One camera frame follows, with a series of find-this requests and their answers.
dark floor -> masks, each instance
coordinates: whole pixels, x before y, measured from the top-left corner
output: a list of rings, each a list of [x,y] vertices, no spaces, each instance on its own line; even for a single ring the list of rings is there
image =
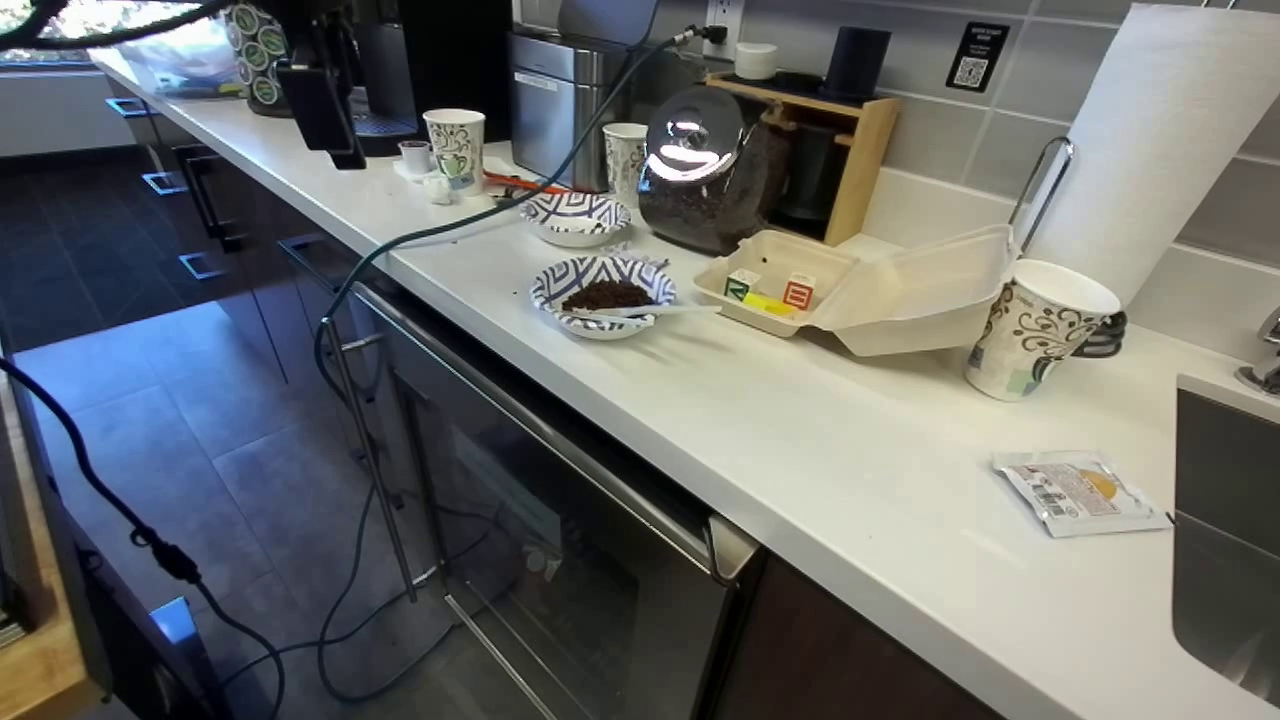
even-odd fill
[[[80,420],[100,476],[164,536],[184,544],[228,612],[276,644],[312,640],[336,600],[368,480],[336,404],[284,388],[240,344],[220,304],[16,352]],[[160,576],[124,524],[80,484],[68,440],[40,416],[64,504],[116,564],[144,608],[188,596],[216,676],[260,648]],[[408,532],[412,564],[428,568],[424,532]],[[396,596],[400,580],[380,516],[368,524],[364,568],[336,628]],[[412,668],[448,628],[436,600],[396,604],[352,644],[332,648],[344,692],[368,692]],[[264,716],[272,668],[228,688],[236,716]],[[316,676],[316,652],[288,656],[284,716],[532,716],[468,632],[452,632],[408,684],[372,704],[336,704]]]
[[[36,348],[208,300],[176,256],[188,196],[140,184],[140,148],[0,160],[0,328]]]

dishwasher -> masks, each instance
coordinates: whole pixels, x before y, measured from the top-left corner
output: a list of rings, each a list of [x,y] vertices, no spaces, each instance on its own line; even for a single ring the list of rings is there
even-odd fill
[[[760,544],[404,288],[356,300],[380,464],[428,508],[424,592],[496,684],[532,716],[708,716]]]

cabinet door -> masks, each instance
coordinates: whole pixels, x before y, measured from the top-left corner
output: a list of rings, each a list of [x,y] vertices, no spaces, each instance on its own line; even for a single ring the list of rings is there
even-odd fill
[[[712,716],[988,720],[996,712],[772,556]]]

patterned bowl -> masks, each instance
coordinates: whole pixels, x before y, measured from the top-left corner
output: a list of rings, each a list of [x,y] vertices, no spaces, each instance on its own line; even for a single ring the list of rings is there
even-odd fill
[[[664,260],[648,256],[576,256],[564,264],[544,268],[532,280],[532,308],[564,328],[568,336],[580,340],[624,340],[656,324],[652,312],[632,312],[632,316],[596,316],[596,312],[568,312],[564,300],[576,296],[588,284],[632,284],[640,288],[652,304],[676,304],[676,280],[664,272]]]
[[[604,192],[540,192],[524,204],[532,232],[556,248],[600,248],[628,228],[628,208]]]

wall outlet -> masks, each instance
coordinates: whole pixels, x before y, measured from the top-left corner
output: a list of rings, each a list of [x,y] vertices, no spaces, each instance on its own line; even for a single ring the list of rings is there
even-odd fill
[[[732,48],[736,48],[740,28],[744,28],[744,0],[708,0],[708,20],[704,24],[720,24],[728,32],[724,44],[704,44],[704,56],[732,60]]]

